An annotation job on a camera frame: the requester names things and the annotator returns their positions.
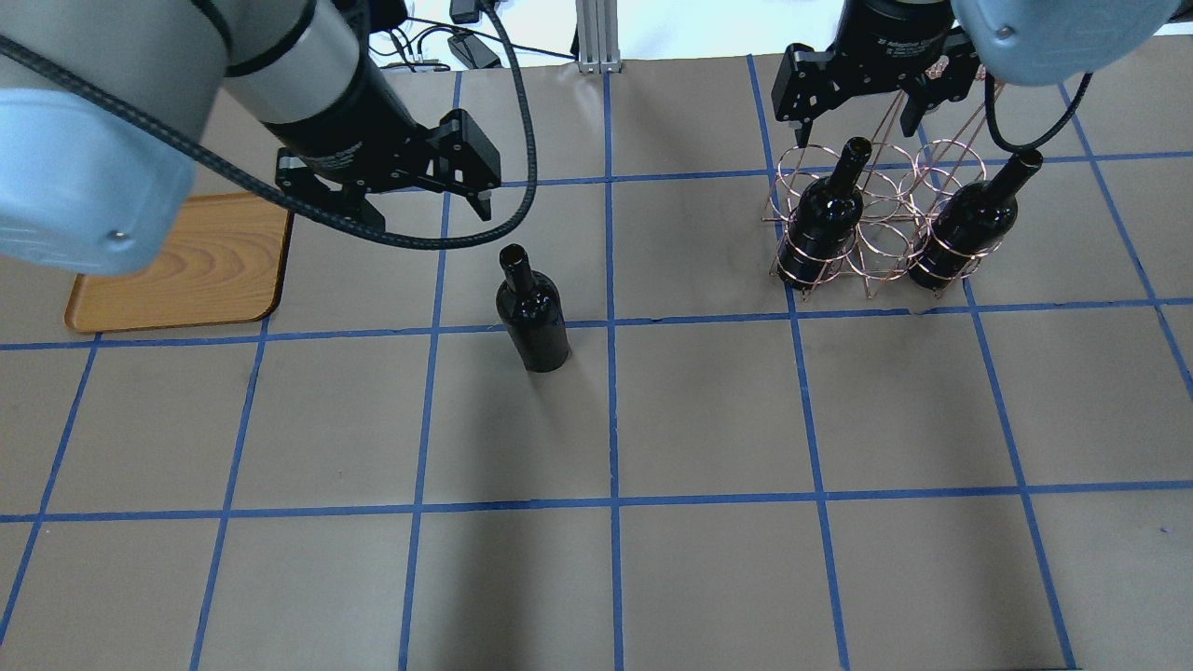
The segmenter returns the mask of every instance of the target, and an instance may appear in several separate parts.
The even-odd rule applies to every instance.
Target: black wire
[[[426,39],[428,35],[432,35],[432,33],[435,33],[435,32],[450,32],[452,35],[468,35],[464,31],[457,31],[457,30],[455,30],[455,26],[432,26],[432,27],[425,29],[425,30],[422,30],[421,32],[419,32],[418,35],[414,36],[415,49],[419,51],[420,56],[422,55],[422,41]]]
[[[493,35],[489,35],[487,32],[481,32],[478,30],[472,30],[470,27],[463,27],[463,26],[458,26],[458,25],[445,24],[443,21],[433,21],[431,19],[420,19],[418,17],[407,17],[406,20],[414,21],[414,23],[420,23],[420,24],[428,24],[428,25],[438,26],[440,29],[450,30],[452,32],[466,32],[466,33],[470,33],[470,35],[475,35],[477,37],[486,37],[488,39],[494,39],[494,41],[501,42],[500,37],[495,37]],[[428,30],[424,30],[422,32],[426,33],[426,35],[429,35],[429,33],[437,32],[437,31],[428,29]],[[573,56],[571,54],[561,54],[558,51],[550,51],[548,49],[539,49],[538,47],[526,47],[526,45],[523,45],[523,44],[513,44],[512,47],[514,49],[521,49],[523,51],[533,51],[536,54],[544,54],[546,56],[555,56],[557,59],[567,59],[569,61],[575,61],[576,60],[576,57]]]
[[[389,30],[387,32],[389,35],[389,41],[394,43],[394,49],[396,49],[396,51],[394,54],[390,54],[390,56],[397,55],[397,57],[402,59],[402,66],[406,66],[406,67],[410,68],[410,72],[419,72],[418,69],[415,69],[414,63],[412,63],[410,60],[406,57],[406,51],[409,50],[409,48],[410,48],[410,42],[409,42],[410,38],[409,37],[406,38],[407,39],[406,48],[403,49],[402,42],[397,38],[396,35],[394,35],[394,31]],[[398,66],[397,63],[391,63],[391,64],[384,66],[384,67],[385,68],[391,68],[391,67],[401,67],[401,66]]]
[[[389,59],[390,56],[396,56],[400,53],[400,51],[394,51],[391,54],[387,54],[387,53],[382,51],[381,49],[375,49],[372,47],[372,44],[369,45],[369,50],[372,51],[373,54],[377,54],[378,56],[381,56],[383,59]]]
[[[7,56],[32,72],[44,76],[51,82],[61,86],[68,92],[98,105],[128,123],[131,123],[157,140],[169,144],[174,149],[178,149],[179,152],[194,159],[199,165],[228,178],[241,189],[245,189],[246,191],[276,205],[285,208],[297,215],[304,216],[350,235],[354,235],[371,242],[378,242],[381,245],[389,245],[391,247],[403,247],[408,250],[457,250],[492,242],[517,228],[518,224],[526,218],[526,214],[530,211],[530,208],[534,202],[534,192],[538,190],[538,150],[534,146],[534,128],[530,118],[530,101],[526,99],[526,86],[523,84],[521,69],[518,66],[518,55],[514,53],[513,44],[509,42],[509,35],[501,24],[501,19],[499,19],[496,12],[493,11],[492,0],[481,0],[481,6],[484,13],[489,17],[489,20],[493,21],[493,26],[497,30],[497,35],[501,36],[502,47],[505,47],[506,56],[509,59],[509,72],[513,75],[514,93],[518,98],[518,110],[521,116],[523,131],[526,135],[526,190],[523,193],[523,199],[518,205],[518,209],[505,222],[482,233],[460,235],[456,238],[418,238],[400,233],[376,230],[346,216],[329,213],[322,208],[311,205],[305,201],[283,193],[273,186],[256,179],[225,159],[212,153],[210,149],[183,135],[173,127],[162,123],[148,112],[144,112],[120,98],[112,96],[67,68],[27,49],[23,44],[14,42],[4,35],[0,35],[0,55]]]
[[[406,61],[401,63],[385,63],[384,66],[377,66],[377,67],[383,70],[391,70],[397,68],[402,69],[412,68],[412,72],[419,72],[418,69],[414,68],[431,68],[432,72],[451,72],[451,66],[449,66],[447,63],[415,63]]]
[[[400,51],[402,49],[401,43],[397,42],[397,37],[394,37],[395,30],[402,36],[402,39],[406,41],[406,50],[413,56],[414,49],[410,47],[410,36],[406,35],[406,31],[402,30],[401,26],[394,26],[392,30],[389,31],[389,38],[394,41],[394,47],[396,47]]]
[[[1036,138],[1033,142],[1026,144],[1013,144],[1002,136],[1002,131],[999,130],[999,119],[995,117],[994,112],[994,78],[989,73],[985,75],[985,125],[990,130],[990,138],[1001,149],[1010,152],[1012,154],[1018,154],[1020,152],[1028,152],[1032,149],[1039,149],[1045,142],[1056,137],[1057,133],[1069,123],[1073,115],[1077,113],[1077,105],[1081,104],[1081,99],[1086,97],[1086,90],[1089,88],[1089,80],[1094,78],[1094,73],[1086,73],[1081,78],[1081,85],[1077,87],[1077,92],[1073,96],[1073,101],[1069,103],[1069,109],[1064,111],[1061,119],[1057,121],[1052,128],[1047,130],[1044,135]]]

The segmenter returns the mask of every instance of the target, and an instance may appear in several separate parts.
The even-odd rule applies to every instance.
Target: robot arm
[[[410,185],[490,217],[484,133],[463,110],[415,122],[329,0],[6,0],[0,26],[191,141],[223,84],[286,147],[279,186],[363,226],[384,228],[366,192]],[[193,178],[187,156],[8,59],[0,155],[0,253],[79,272],[152,261]]]
[[[945,100],[969,94],[979,64],[1028,86],[1105,67],[1138,47],[1180,0],[846,0],[824,51],[791,44],[771,91],[774,116],[808,144],[812,122],[854,96],[903,90],[903,134]],[[958,19],[960,27],[953,27]],[[925,70],[940,56],[937,79]]]

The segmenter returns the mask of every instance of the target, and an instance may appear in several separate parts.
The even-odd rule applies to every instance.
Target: brown tray
[[[282,300],[290,213],[251,193],[198,196],[149,267],[75,278],[64,321],[80,333],[237,324]]]

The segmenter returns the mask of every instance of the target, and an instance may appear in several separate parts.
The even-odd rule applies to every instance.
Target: blue grid line
[[[267,341],[276,340],[322,340],[327,338],[384,338],[389,336],[429,336],[428,327],[413,328],[363,328],[356,331],[305,331],[295,333],[270,333]]]
[[[223,556],[224,538],[228,535],[229,511],[236,493],[236,478],[240,475],[240,458],[245,453],[245,437],[248,435],[248,419],[253,412],[253,399],[256,396],[256,381],[265,361],[265,337],[270,332],[270,318],[261,320],[261,332],[256,338],[256,353],[253,357],[253,369],[245,389],[245,405],[240,411],[240,425],[236,429],[236,445],[231,453],[231,464],[228,468],[228,485],[224,487],[223,507],[220,510],[220,528],[216,530],[216,542],[211,550],[211,566],[208,568],[208,581],[203,589],[203,605],[199,607],[199,623],[194,629],[194,645],[191,647],[190,671],[198,671],[199,657],[203,654],[203,640],[208,633],[208,616],[211,614],[211,599],[216,591],[216,579],[220,575],[220,560]]]
[[[625,670],[625,633],[622,595],[622,485],[617,433],[617,316],[613,304],[613,103],[610,73],[602,75],[605,118],[605,319],[608,369],[608,519],[610,579],[613,587],[613,669]]]
[[[463,73],[456,73],[452,90],[452,107],[459,106]],[[446,238],[451,222],[451,195],[444,193],[443,214],[439,220],[439,236]],[[435,367],[439,359],[439,321],[443,318],[444,275],[447,267],[447,250],[439,250],[435,269],[435,302],[431,315],[431,343],[427,346],[427,380],[422,394],[422,426],[419,435],[419,466],[414,478],[414,507],[410,515],[410,546],[406,558],[406,589],[402,596],[402,628],[397,641],[397,669],[406,671],[410,657],[410,627],[414,621],[414,584],[419,566],[419,540],[422,533],[422,497],[427,484],[427,451],[431,444],[431,408],[435,394]]]
[[[256,343],[260,336],[229,336],[223,338],[147,338],[144,340],[104,340],[99,349],[118,350],[123,347],[194,347],[208,345],[243,345]]]
[[[1047,485],[1027,485],[1031,494],[1082,494],[1098,492],[1163,492],[1193,490],[1193,480],[1121,480],[1109,482],[1056,482]],[[823,494],[816,492],[742,492],[727,494],[655,494],[639,497],[618,497],[620,507],[650,507],[672,505],[723,505],[753,503],[811,503],[818,499],[827,501],[859,501],[890,499],[940,499],[940,498],[976,498],[1003,497],[1018,494],[1018,486],[994,487],[929,487],[913,490],[827,490]],[[492,501],[453,501],[424,503],[419,506],[422,515],[450,515],[457,512],[490,512],[501,510],[558,510],[558,509],[601,509],[612,505],[610,497],[587,497],[575,499],[521,499]],[[305,507],[248,507],[231,509],[227,512],[230,519],[237,518],[285,518],[285,517],[352,517],[370,515],[409,515],[414,504],[376,504],[344,506],[305,506]],[[159,521],[159,519],[218,519],[222,510],[132,510],[104,512],[47,512],[43,522],[119,522],[119,521]],[[0,524],[25,524],[35,522],[37,513],[0,515]]]
[[[656,326],[660,324],[724,324],[736,321],[781,321],[787,313],[769,312],[754,314],[710,314],[691,316],[636,316],[613,320],[617,326]]]
[[[1069,91],[1064,87],[1064,82],[1058,84],[1057,87],[1061,90],[1061,98],[1064,99],[1065,105],[1070,104]],[[1094,159],[1094,149],[1089,143],[1089,137],[1086,136],[1084,128],[1081,125],[1080,115],[1073,116],[1073,128],[1077,131],[1077,137],[1081,140],[1081,147],[1086,150],[1086,155],[1090,159],[1089,166],[1094,168],[1094,177],[1098,178],[1098,187],[1102,190],[1102,198],[1106,201],[1106,207],[1109,209],[1111,217],[1114,220],[1114,228],[1118,229],[1119,236],[1123,238],[1123,245],[1126,247],[1126,253],[1131,256],[1131,263],[1135,264],[1135,270],[1139,276],[1139,282],[1143,283],[1143,290],[1148,294],[1149,298],[1155,301],[1156,289],[1152,287],[1151,279],[1148,277],[1148,271],[1143,267],[1143,261],[1139,259],[1139,254],[1135,250],[1135,242],[1131,241],[1131,235],[1127,233],[1126,223],[1123,221],[1118,205],[1114,203],[1114,197],[1111,195],[1109,186],[1106,184],[1102,170],[1098,165],[1098,160]],[[1154,309],[1156,310],[1156,319],[1160,321],[1160,331],[1164,334],[1164,340],[1168,341],[1168,349],[1173,355],[1173,359],[1176,362],[1177,370],[1180,370],[1181,381],[1185,383],[1185,393],[1188,394],[1191,400],[1193,400],[1193,374],[1189,373],[1189,367],[1186,363],[1185,355],[1181,353],[1181,347],[1176,343],[1176,338],[1173,336],[1173,328],[1168,325],[1168,316],[1164,314],[1164,310],[1160,309],[1158,306],[1155,306]]]
[[[0,646],[4,645],[5,635],[8,633],[8,623],[12,621],[12,611],[17,607],[17,597],[20,596],[20,586],[25,581],[25,572],[29,570],[29,560],[33,556],[33,546],[37,536],[42,531],[45,519],[45,511],[50,506],[50,495],[54,493],[54,485],[58,479],[58,470],[62,469],[62,458],[66,457],[67,445],[70,443],[70,433],[74,431],[75,418],[79,417],[79,406],[82,404],[84,392],[87,389],[87,380],[91,378],[91,369],[95,364],[97,347],[103,334],[97,333],[91,340],[91,351],[87,353],[87,363],[84,365],[82,375],[79,377],[79,388],[75,389],[74,400],[70,402],[70,411],[67,413],[66,425],[62,429],[62,437],[58,439],[58,449],[54,453],[54,462],[50,464],[50,473],[45,479],[45,487],[42,490],[42,500],[37,506],[37,516],[33,525],[29,529],[29,540],[25,541],[25,550],[20,555],[20,564],[17,566],[17,575],[12,580],[12,589],[8,591],[8,601],[5,603],[4,616],[0,616]]]
[[[937,306],[922,312],[913,312],[909,308],[851,308],[851,309],[827,309],[827,310],[801,310],[798,319],[852,319],[859,316],[908,316],[938,315],[938,314],[966,314],[978,313],[1005,313],[1005,312],[1049,312],[1049,310],[1075,310],[1075,309],[1108,309],[1108,308],[1141,308],[1156,306],[1193,306],[1193,297],[1175,298],[1123,298],[1112,301],[1070,301],[1063,303],[1002,303],[1002,304],[977,304],[977,306]],[[789,319],[787,313],[738,313],[738,314],[710,314],[710,315],[676,315],[662,318],[619,318],[614,320],[616,326],[653,326],[667,324],[721,324],[738,321],[780,321]],[[608,321],[604,319],[568,321],[568,328],[607,328]],[[440,326],[439,334],[445,333],[493,333],[501,332],[505,327],[501,324],[475,324],[465,326]],[[278,340],[322,340],[338,338],[389,338],[402,336],[429,336],[431,327],[412,328],[375,328],[360,331],[309,331],[293,333],[270,333],[266,341]],[[210,345],[231,345],[255,343],[258,337],[236,338],[186,338],[186,339],[161,339],[161,340],[101,340],[95,346],[100,350],[119,347],[171,347],[191,346],[203,347]],[[42,350],[81,350],[93,346],[92,341],[84,343],[12,343],[0,345],[0,352],[42,351]]]
[[[67,343],[7,343],[0,344],[0,352],[29,352],[39,350],[87,350],[95,346],[94,340]]]
[[[1028,485],[1033,494],[1081,494],[1089,492],[1163,492],[1193,490],[1193,480],[1151,480],[1139,482],[1076,482],[1071,485]]]
[[[824,492],[830,501],[873,501],[892,499],[951,499],[968,497],[1005,497],[1019,493],[1018,487],[932,487],[922,490],[847,490]]]
[[[919,128],[920,141],[928,143],[927,133],[923,124]],[[932,181],[940,187],[935,174],[929,174]],[[973,288],[969,278],[962,281],[965,291],[965,304],[970,308],[970,319],[973,321],[973,332],[977,337],[978,349],[982,351],[982,362],[985,365],[987,378],[990,383],[990,393],[994,396],[995,410],[999,414],[999,423],[1002,427],[1003,441],[1007,444],[1007,456],[1010,460],[1010,468],[1015,474],[1015,488],[1024,506],[1024,518],[1027,522],[1027,530],[1032,538],[1032,548],[1036,553],[1036,562],[1040,572],[1040,581],[1044,585],[1044,596],[1052,614],[1052,627],[1056,629],[1057,642],[1061,646],[1061,654],[1064,657],[1067,669],[1076,669],[1073,655],[1073,645],[1069,641],[1069,630],[1064,624],[1064,614],[1061,611],[1061,601],[1056,593],[1056,585],[1052,583],[1052,570],[1049,567],[1047,553],[1044,549],[1044,540],[1040,536],[1039,524],[1036,521],[1036,506],[1032,504],[1031,492],[1027,490],[1027,479],[1024,475],[1022,462],[1019,460],[1019,447],[1015,443],[1015,435],[1010,427],[1010,415],[1007,413],[1007,404],[1002,396],[1002,386],[999,383],[999,373],[994,365],[994,356],[990,353],[990,344],[985,337],[985,327],[982,324],[982,314],[978,312],[977,300],[973,297]]]
[[[771,183],[774,183],[774,159],[771,156],[771,136],[767,131],[766,111],[762,106],[762,91],[758,84],[758,68],[754,66],[754,55],[746,56],[746,64],[749,69],[750,87],[754,91],[754,107],[758,112],[758,125],[762,140],[762,154],[766,156],[766,170]],[[781,234],[781,228],[775,222],[775,236]],[[799,401],[804,411],[804,433],[808,437],[808,458],[811,463],[812,485],[816,490],[816,515],[820,519],[821,544],[824,550],[824,574],[828,580],[829,603],[833,609],[833,630],[836,634],[836,652],[841,669],[849,671],[849,647],[845,633],[845,615],[841,611],[841,591],[836,577],[836,559],[833,553],[833,533],[828,517],[828,503],[824,499],[824,479],[821,473],[820,451],[816,443],[816,426],[812,419],[811,393],[808,388],[808,369],[804,365],[803,339],[799,333],[799,315],[796,309],[795,293],[791,287],[784,283],[784,293],[787,298],[787,314],[791,322],[791,343],[795,347],[796,375],[799,380]]]
[[[48,512],[45,522],[135,522],[146,519],[220,519],[222,510],[124,510],[103,512]]]
[[[724,170],[707,172],[672,172],[660,174],[611,174],[607,181],[676,181],[684,179],[724,179],[731,177],[765,177],[769,174],[766,168],[753,170]]]
[[[1094,160],[1098,161],[1145,161],[1145,160],[1164,160],[1164,159],[1188,159],[1193,158],[1193,152],[1141,152],[1137,154],[1121,153],[1121,154],[1095,154]],[[1089,156],[1049,156],[1049,162],[1052,164],[1083,164],[1089,161]],[[983,162],[988,166],[1000,166],[1007,162],[1005,158],[991,158],[983,159]],[[972,167],[977,165],[973,159],[968,159],[960,161],[962,166]],[[878,170],[898,170],[901,167],[907,167],[905,164],[878,164],[876,166]],[[829,172],[833,166],[808,166],[804,170],[809,172]],[[670,172],[670,173],[643,173],[643,174],[612,174],[602,177],[564,177],[555,179],[539,179],[539,186],[568,186],[573,184],[601,184],[608,180],[613,181],[665,181],[665,180],[676,180],[676,179],[717,179],[724,177],[756,177],[768,174],[767,170],[753,168],[753,170],[730,170],[730,171],[704,171],[704,172]],[[526,181],[506,181],[499,189],[520,189],[526,186]]]
[[[674,494],[625,497],[623,506],[725,505],[758,503],[811,503],[821,498],[816,492],[760,492],[756,494]]]

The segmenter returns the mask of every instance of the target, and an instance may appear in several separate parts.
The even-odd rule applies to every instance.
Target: dark wine bottle
[[[846,142],[833,174],[812,181],[799,197],[796,216],[779,247],[779,277],[806,290],[823,281],[827,265],[845,252],[853,227],[861,218],[858,178],[870,161],[870,141]]]
[[[1031,149],[1010,156],[989,181],[960,187],[932,224],[932,235],[921,238],[916,263],[908,275],[925,289],[939,291],[965,272],[975,254],[996,245],[1015,224],[1015,193],[1040,170],[1044,156]]]
[[[563,365],[568,346],[560,290],[542,272],[531,270],[526,250],[509,245],[499,257],[506,281],[497,287],[497,315],[521,355],[523,365],[549,373]]]

